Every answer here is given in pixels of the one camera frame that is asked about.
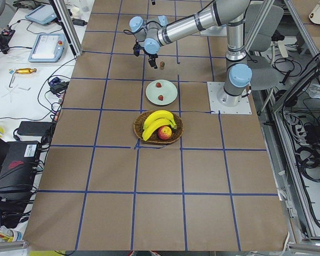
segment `wicker basket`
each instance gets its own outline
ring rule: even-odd
[[[157,134],[157,130],[150,136],[150,138],[147,141],[144,141],[142,138],[142,133],[143,133],[143,123],[146,120],[146,118],[153,112],[155,112],[156,110],[150,110],[150,111],[146,111],[143,112],[141,115],[139,115],[135,122],[134,122],[134,132],[137,135],[137,137],[145,142],[145,143],[149,143],[149,144],[157,144],[157,145],[166,145],[166,144],[171,144],[177,140],[179,140],[179,138],[181,137],[182,133],[183,133],[183,124],[182,124],[182,120],[181,118],[173,113],[174,116],[174,121],[177,124],[177,129],[174,130],[172,129],[172,136],[168,139],[168,140],[162,140],[158,137]]]

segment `apple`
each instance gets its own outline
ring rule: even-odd
[[[161,126],[158,129],[158,136],[162,140],[168,140],[172,136],[172,129],[168,126]]]

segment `light blue cap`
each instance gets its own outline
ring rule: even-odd
[[[238,88],[243,88],[248,85],[252,77],[252,71],[246,64],[236,64],[231,67],[229,78],[230,82]]]
[[[160,45],[153,38],[146,38],[144,48],[149,54],[156,54],[160,50]]]
[[[140,16],[135,16],[129,21],[129,26],[133,33],[138,31],[141,28],[142,24],[143,18]]]
[[[159,19],[160,25],[162,27],[166,26],[169,23],[169,21],[168,21],[168,19],[167,19],[167,17],[165,15],[158,16],[158,19]]]

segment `bunch of bananas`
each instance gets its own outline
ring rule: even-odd
[[[172,129],[177,129],[174,116],[167,110],[158,110],[151,113],[143,123],[142,138],[147,141],[150,136],[161,126],[169,125]]]

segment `basket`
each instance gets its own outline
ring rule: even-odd
[[[134,132],[136,134],[136,136],[143,142],[145,143],[149,143],[149,144],[157,144],[157,145],[167,145],[167,144],[171,144],[177,140],[179,140],[179,138],[182,136],[183,133],[183,124],[182,124],[182,120],[181,118],[172,113],[174,116],[174,121],[177,124],[177,129],[174,130],[172,129],[172,136],[168,139],[168,140],[162,140],[158,137],[157,134],[157,130],[150,136],[150,138],[147,141],[144,141],[142,138],[142,133],[143,133],[143,123],[146,120],[146,118],[153,112],[155,112],[156,110],[150,110],[150,111],[146,111],[143,112],[141,115],[139,115],[135,122],[134,122]]]

